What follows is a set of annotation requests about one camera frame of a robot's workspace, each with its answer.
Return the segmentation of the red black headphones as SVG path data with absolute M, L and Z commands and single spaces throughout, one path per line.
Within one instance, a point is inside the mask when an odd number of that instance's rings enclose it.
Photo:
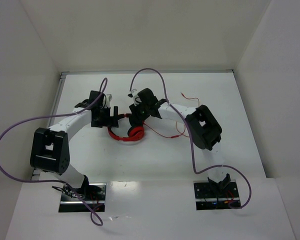
M 130 113 L 122 113 L 118 115 L 118 119 L 124 119 L 128 118 L 129 119 Z M 144 135 L 145 135 L 145 129 L 144 129 L 144 122 L 143 126 L 137 126 L 137 127 L 131 127 L 127 131 L 127 136 L 118 136 L 112 131 L 112 127 L 107 128 L 108 134 L 111 138 L 113 138 L 116 141 L 123 141 L 123 142 L 137 142 L 140 141 Z

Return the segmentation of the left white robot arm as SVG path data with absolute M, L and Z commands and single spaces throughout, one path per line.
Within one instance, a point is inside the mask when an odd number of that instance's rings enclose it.
M 89 98 L 75 105 L 73 115 L 67 116 L 49 128 L 39 127 L 34 132 L 30 154 L 31 167 L 49 172 L 64 182 L 60 190 L 73 197 L 86 199 L 97 189 L 90 186 L 86 175 L 71 165 L 70 140 L 86 125 L 91 127 L 117 127 L 118 107 L 111 116 L 111 94 L 92 90 Z

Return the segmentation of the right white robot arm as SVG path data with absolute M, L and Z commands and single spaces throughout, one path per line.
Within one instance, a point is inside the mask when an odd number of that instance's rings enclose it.
M 224 163 L 220 153 L 222 128 L 209 108 L 186 107 L 171 104 L 166 99 L 158 99 L 149 88 L 141 91 L 131 89 L 128 96 L 133 99 L 129 106 L 132 127 L 142 124 L 147 118 L 172 120 L 184 124 L 190 139 L 191 150 L 194 147 L 202 150 L 204 159 L 215 166 L 208 174 L 209 191 L 214 197 L 221 197 L 227 191 L 229 176 L 221 170 Z

